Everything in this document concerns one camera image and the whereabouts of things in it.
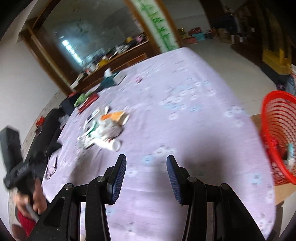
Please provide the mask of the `person left hand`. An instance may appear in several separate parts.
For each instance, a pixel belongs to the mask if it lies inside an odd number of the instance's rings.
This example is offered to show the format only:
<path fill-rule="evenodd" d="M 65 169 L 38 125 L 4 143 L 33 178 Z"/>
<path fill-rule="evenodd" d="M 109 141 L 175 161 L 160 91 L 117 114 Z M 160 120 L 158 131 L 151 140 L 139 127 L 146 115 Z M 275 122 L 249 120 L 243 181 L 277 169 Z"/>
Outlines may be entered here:
<path fill-rule="evenodd" d="M 22 194 L 21 192 L 17 192 L 14 197 L 14 201 L 18 211 L 27 218 L 33 219 L 32 212 L 27 209 L 30 207 L 34 213 L 41 215 L 45 212 L 48 206 L 48 202 L 46 197 L 43 194 L 43 188 L 41 186 L 41 181 L 39 178 L 35 180 L 35 187 L 32 197 L 30 198 L 28 195 Z"/>

